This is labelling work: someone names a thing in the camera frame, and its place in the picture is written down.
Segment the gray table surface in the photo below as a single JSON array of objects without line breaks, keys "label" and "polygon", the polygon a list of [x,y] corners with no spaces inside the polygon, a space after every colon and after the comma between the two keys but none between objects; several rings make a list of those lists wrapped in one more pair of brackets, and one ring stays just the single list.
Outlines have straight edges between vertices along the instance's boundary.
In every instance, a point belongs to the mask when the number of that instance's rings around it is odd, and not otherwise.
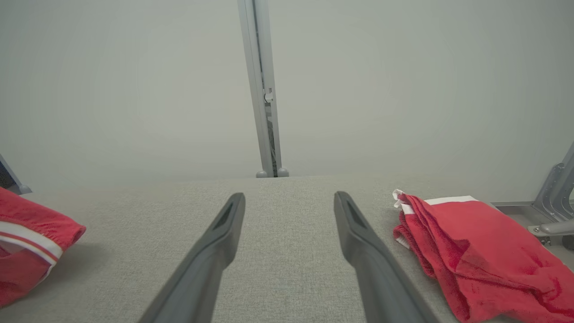
[{"label": "gray table surface", "polygon": [[[441,322],[457,322],[414,254],[393,240],[395,188],[423,199],[473,195],[422,176],[230,179],[26,198],[87,226],[50,276],[0,310],[0,322],[137,322],[227,198],[246,197],[234,262],[212,322],[365,322],[354,269],[343,259],[333,195],[351,194]],[[498,317],[491,322],[515,322]]]}]

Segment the folded red cloth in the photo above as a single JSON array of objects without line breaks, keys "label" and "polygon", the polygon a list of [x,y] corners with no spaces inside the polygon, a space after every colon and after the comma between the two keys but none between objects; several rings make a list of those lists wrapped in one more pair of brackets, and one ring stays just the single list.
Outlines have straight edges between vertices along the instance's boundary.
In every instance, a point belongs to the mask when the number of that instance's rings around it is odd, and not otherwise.
[{"label": "folded red cloth", "polygon": [[86,227],[0,188],[0,307],[40,283]]},{"label": "folded red cloth", "polygon": [[393,195],[402,208],[394,238],[439,281],[458,320],[505,314],[527,323],[574,322],[574,273],[510,217],[471,196]]}]

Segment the gray wall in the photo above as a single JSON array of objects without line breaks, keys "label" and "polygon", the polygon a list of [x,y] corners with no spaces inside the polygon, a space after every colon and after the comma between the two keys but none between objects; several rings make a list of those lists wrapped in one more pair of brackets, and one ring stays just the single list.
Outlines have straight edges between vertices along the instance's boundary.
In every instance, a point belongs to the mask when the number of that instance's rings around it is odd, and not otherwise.
[{"label": "gray wall", "polygon": [[477,198],[531,201],[574,140],[574,1],[269,10],[291,175],[434,174]]},{"label": "gray wall", "polygon": [[0,1],[0,152],[35,192],[254,177],[237,2]]}]

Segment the red garment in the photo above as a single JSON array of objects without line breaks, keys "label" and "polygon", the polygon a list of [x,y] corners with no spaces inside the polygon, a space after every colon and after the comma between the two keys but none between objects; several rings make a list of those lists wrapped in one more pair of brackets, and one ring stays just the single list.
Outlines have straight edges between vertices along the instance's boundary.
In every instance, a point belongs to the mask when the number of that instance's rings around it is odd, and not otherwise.
[{"label": "red garment", "polygon": [[472,197],[423,201],[396,190],[393,235],[439,281],[461,322],[500,314],[574,322],[574,273],[510,217]]},{"label": "red garment", "polygon": [[46,278],[85,231],[69,217],[0,188],[0,307]]}]

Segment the gray fabric surface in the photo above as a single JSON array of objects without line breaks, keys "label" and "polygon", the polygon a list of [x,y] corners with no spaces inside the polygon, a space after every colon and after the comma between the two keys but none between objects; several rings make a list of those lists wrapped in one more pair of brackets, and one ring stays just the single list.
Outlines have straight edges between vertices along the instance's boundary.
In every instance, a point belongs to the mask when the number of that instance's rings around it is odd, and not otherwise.
[{"label": "gray fabric surface", "polygon": [[137,322],[235,192],[245,193],[245,219],[212,322],[365,322],[354,269],[339,246],[333,214],[338,190],[351,194],[440,321],[457,322],[438,284],[392,238],[395,188],[424,199],[470,192],[419,176],[350,175],[25,195],[87,231],[44,282],[0,310],[0,322]]}]

